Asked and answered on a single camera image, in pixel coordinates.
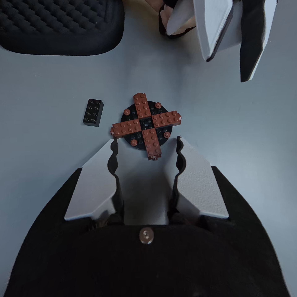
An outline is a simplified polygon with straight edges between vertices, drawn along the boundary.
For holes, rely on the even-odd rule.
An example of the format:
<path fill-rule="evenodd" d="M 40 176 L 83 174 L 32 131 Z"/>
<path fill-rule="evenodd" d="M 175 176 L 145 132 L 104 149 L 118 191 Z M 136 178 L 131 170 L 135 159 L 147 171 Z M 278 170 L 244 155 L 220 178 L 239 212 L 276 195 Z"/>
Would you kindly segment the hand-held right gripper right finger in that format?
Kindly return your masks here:
<path fill-rule="evenodd" d="M 168 183 L 169 221 L 180 217 L 196 224 L 202 216 L 229 218 L 210 163 L 181 136 L 176 138 L 175 151 L 168 161 Z"/>

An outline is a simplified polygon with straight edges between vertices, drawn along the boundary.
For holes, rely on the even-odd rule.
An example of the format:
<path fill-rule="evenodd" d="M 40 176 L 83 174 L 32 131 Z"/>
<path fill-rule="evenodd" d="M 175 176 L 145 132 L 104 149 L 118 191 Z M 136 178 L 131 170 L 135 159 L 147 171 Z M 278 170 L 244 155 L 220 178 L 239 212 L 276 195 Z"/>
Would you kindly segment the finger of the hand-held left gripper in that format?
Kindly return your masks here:
<path fill-rule="evenodd" d="M 216 53 L 241 44 L 242 1 L 193 1 L 202 57 L 211 61 Z"/>
<path fill-rule="evenodd" d="M 241 17 L 240 78 L 249 81 L 269 39 L 277 0 L 243 0 Z"/>

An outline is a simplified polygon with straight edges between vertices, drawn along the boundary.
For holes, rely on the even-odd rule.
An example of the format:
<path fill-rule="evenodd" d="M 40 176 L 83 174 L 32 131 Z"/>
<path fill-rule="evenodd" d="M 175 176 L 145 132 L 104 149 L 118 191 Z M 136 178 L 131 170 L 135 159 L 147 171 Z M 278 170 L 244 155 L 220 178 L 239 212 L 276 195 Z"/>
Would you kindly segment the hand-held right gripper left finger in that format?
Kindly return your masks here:
<path fill-rule="evenodd" d="M 66 221 L 107 218 L 113 213 L 124 216 L 124 202 L 116 175 L 118 143 L 109 140 L 82 167 L 64 219 Z"/>

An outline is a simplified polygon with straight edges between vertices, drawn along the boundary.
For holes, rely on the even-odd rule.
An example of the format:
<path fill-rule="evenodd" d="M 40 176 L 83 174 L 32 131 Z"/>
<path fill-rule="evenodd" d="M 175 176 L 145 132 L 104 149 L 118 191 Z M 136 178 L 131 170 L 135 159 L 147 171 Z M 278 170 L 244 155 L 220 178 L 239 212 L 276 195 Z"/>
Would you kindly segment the brown and black brick assembly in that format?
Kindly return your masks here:
<path fill-rule="evenodd" d="M 170 138 L 172 128 L 181 124 L 181 115 L 167 111 L 160 102 L 148 101 L 146 94 L 133 96 L 121 122 L 110 129 L 114 139 L 124 138 L 132 147 L 147 152 L 148 160 L 161 158 L 161 146 Z"/>

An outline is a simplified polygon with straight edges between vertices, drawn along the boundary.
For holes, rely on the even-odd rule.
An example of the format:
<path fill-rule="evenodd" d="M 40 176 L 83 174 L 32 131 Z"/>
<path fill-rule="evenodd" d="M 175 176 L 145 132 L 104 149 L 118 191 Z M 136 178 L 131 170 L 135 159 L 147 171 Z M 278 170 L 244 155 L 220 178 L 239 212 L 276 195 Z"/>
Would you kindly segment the grey desk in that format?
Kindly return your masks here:
<path fill-rule="evenodd" d="M 176 40 L 125 15 L 112 51 L 86 57 L 1 48 L 1 295 L 35 218 L 69 176 L 109 139 L 133 94 L 177 110 L 181 135 L 254 209 L 296 296 L 296 1 L 278 1 L 252 80 L 240 46 L 202 59 L 195 30 Z M 83 124 L 88 99 L 104 103 Z"/>

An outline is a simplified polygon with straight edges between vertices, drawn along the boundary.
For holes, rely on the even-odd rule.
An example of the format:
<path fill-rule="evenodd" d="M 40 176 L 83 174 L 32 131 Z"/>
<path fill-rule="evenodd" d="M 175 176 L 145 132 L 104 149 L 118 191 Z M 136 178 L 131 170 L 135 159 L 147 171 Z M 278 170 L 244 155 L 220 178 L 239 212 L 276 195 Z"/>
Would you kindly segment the person's left hand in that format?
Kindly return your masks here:
<path fill-rule="evenodd" d="M 123 0 L 126 17 L 131 14 L 137 24 L 150 31 L 167 34 L 167 26 L 173 9 L 163 1 Z"/>

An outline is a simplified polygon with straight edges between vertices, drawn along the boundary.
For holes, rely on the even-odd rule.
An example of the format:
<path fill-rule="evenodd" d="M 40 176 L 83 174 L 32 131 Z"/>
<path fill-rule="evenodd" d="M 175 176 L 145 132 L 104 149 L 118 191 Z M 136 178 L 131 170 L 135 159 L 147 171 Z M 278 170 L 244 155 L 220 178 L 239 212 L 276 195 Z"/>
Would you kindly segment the black toy brick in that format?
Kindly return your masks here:
<path fill-rule="evenodd" d="M 102 100 L 88 99 L 83 124 L 92 127 L 99 127 L 104 103 Z"/>

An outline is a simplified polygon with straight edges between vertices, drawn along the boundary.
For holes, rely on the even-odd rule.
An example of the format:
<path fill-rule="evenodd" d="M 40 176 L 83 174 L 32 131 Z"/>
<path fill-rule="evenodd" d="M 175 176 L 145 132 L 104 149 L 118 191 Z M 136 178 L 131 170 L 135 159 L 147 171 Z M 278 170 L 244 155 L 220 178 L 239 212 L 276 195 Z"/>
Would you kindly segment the black textured cushion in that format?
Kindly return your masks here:
<path fill-rule="evenodd" d="M 120 43 L 124 18 L 118 0 L 1 0 L 0 44 L 29 55 L 104 54 Z"/>

